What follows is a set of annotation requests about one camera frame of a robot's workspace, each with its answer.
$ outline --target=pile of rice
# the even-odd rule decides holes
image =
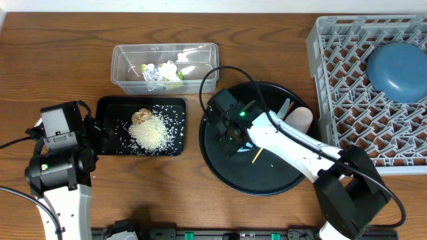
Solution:
[[[141,124],[132,124],[128,131],[138,145],[150,152],[165,150],[172,138],[163,120],[156,115]]]

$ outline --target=wooden stick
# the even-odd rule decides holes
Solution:
[[[285,116],[283,117],[283,120],[285,120],[285,118],[286,118],[286,115],[289,113],[289,110],[292,108],[292,106],[294,105],[294,102],[291,102],[291,104],[289,105],[289,107],[288,107],[288,110],[286,111],[286,113],[285,113]]]
[[[258,158],[258,156],[260,155],[260,153],[262,152],[262,150],[264,150],[264,148],[260,148],[260,150],[258,151],[258,153],[256,154],[256,156],[254,157],[254,160],[252,160],[252,163],[255,163],[256,159]]]

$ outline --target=wire rack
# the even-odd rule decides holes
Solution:
[[[396,103],[370,84],[375,49],[405,42],[427,52],[427,15],[319,17],[307,38],[322,141],[363,148],[383,175],[427,173],[427,97]]]

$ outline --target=walnut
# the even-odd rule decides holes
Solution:
[[[144,121],[150,119],[152,115],[153,115],[153,113],[151,113],[150,110],[144,109],[144,108],[140,109],[138,112],[136,112],[132,115],[132,123],[133,124],[141,124]]]

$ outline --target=rectangular black tray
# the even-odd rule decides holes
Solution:
[[[141,108],[160,112],[164,117],[172,119],[165,125],[168,129],[176,129],[172,141],[173,145],[164,151],[148,153],[145,149],[138,147],[132,149],[131,136],[127,132],[132,124],[132,114]],[[167,97],[102,97],[98,101],[96,117],[112,134],[107,142],[105,151],[101,155],[142,155],[142,156],[177,156],[183,151],[185,130],[185,101],[180,98]]]

